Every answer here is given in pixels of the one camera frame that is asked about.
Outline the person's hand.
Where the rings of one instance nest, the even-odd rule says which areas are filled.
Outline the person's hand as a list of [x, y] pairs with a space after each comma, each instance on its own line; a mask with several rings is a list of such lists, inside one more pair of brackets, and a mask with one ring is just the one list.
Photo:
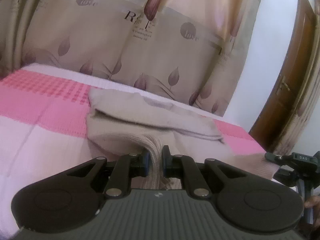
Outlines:
[[306, 209], [317, 208], [320, 207], [320, 196], [312, 196], [308, 200], [305, 201], [304, 207]]

